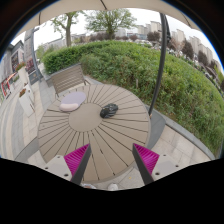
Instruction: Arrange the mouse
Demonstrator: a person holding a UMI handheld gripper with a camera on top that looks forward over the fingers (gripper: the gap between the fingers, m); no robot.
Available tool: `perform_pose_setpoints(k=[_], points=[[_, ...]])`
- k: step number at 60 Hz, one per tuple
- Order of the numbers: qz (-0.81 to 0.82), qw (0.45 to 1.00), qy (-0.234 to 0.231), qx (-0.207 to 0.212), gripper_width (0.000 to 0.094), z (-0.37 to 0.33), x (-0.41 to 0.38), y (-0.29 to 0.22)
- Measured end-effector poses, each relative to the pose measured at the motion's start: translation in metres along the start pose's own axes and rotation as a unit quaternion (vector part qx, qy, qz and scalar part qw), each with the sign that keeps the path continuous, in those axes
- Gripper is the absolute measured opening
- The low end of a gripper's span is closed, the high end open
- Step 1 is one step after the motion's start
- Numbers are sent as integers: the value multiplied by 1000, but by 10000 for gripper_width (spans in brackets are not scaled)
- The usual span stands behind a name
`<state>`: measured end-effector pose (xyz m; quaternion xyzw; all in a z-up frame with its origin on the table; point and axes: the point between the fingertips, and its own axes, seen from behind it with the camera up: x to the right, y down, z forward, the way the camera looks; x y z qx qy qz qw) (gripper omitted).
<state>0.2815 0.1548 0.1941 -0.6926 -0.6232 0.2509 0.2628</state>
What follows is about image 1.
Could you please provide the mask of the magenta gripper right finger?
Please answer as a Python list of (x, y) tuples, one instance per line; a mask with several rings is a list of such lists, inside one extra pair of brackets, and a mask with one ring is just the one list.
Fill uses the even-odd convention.
[(148, 185), (152, 183), (152, 172), (160, 155), (136, 143), (133, 144), (132, 154), (144, 184)]

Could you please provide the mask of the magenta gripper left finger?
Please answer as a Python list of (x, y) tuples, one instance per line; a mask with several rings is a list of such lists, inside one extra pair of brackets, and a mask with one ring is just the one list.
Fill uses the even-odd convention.
[(91, 146), (86, 144), (64, 157), (64, 160), (72, 174), (72, 183), (76, 185), (81, 183), (90, 155)]

